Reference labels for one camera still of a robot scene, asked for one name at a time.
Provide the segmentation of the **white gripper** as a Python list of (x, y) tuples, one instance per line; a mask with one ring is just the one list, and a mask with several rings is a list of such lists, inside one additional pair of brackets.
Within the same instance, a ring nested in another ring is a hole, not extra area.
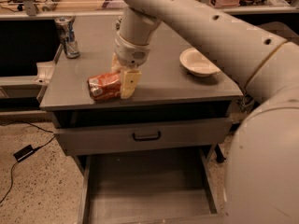
[(114, 52), (111, 72), (121, 73), (121, 98), (128, 99), (135, 92), (141, 72), (138, 69), (125, 69), (124, 66), (134, 67), (145, 63), (150, 53), (150, 46), (130, 43), (117, 32)]

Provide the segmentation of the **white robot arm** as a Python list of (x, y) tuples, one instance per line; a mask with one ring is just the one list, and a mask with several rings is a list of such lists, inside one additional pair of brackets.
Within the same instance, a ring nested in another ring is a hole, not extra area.
[(227, 160), (224, 224), (299, 224), (299, 49), (296, 44), (194, 0), (124, 0), (116, 52), (133, 51), (163, 21), (256, 102)]

